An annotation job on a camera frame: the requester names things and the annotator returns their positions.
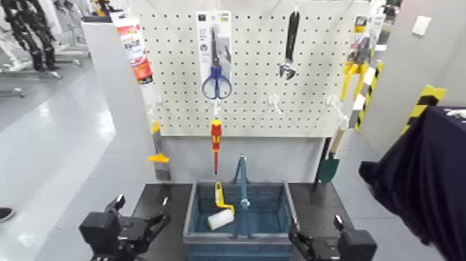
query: plastic storage box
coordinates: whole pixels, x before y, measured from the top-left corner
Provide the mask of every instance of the plastic storage box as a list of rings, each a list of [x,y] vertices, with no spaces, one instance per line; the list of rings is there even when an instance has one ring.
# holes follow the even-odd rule
[[[190,261],[290,259],[293,245],[288,239],[288,230],[291,220],[297,216],[287,183],[248,184],[250,207],[248,215],[242,216],[242,224],[239,224],[244,211],[240,206],[241,186],[224,182],[223,194],[225,203],[235,207],[235,220],[211,231],[207,224],[208,216],[222,210],[215,204],[214,183],[198,182],[191,189],[183,230]],[[247,236],[245,222],[249,222],[252,239]],[[236,226],[240,229],[234,239]]]

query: paint roller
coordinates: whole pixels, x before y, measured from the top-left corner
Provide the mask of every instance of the paint roller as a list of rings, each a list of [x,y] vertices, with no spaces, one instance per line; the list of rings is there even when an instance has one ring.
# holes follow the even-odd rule
[[[212,230],[216,230],[217,228],[220,228],[234,221],[234,206],[225,204],[221,181],[215,182],[215,204],[219,208],[227,209],[222,210],[219,213],[213,214],[212,216],[207,218],[207,223],[209,224],[209,227]]]

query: black wrench handle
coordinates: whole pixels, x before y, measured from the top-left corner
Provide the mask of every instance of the black wrench handle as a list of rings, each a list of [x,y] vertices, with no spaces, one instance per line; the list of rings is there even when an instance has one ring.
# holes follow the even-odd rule
[[[293,50],[297,36],[297,26],[300,23],[300,13],[292,12],[290,15],[290,24],[288,25],[288,37],[286,39],[286,55],[287,60],[293,61]]]

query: wooden handle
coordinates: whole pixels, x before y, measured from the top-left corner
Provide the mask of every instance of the wooden handle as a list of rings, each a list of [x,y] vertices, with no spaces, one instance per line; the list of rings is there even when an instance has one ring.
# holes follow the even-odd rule
[[[345,133],[345,130],[342,130],[341,128],[338,129],[335,135],[334,143],[331,145],[330,152],[336,153],[336,150],[338,149],[338,145],[340,144],[341,138],[343,137],[343,133]]]

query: blue scissors handle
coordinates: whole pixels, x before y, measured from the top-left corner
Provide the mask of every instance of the blue scissors handle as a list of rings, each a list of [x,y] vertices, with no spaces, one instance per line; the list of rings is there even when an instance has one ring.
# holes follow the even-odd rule
[[[207,92],[205,91],[205,88],[209,82],[214,82],[214,94],[215,95],[208,95]],[[224,95],[220,93],[220,84],[219,82],[225,82],[228,85],[228,92]],[[222,75],[222,67],[221,66],[214,66],[212,65],[210,67],[210,76],[207,78],[204,83],[202,84],[202,93],[209,99],[225,99],[227,98],[231,93],[232,93],[232,84],[231,82],[224,76]]]

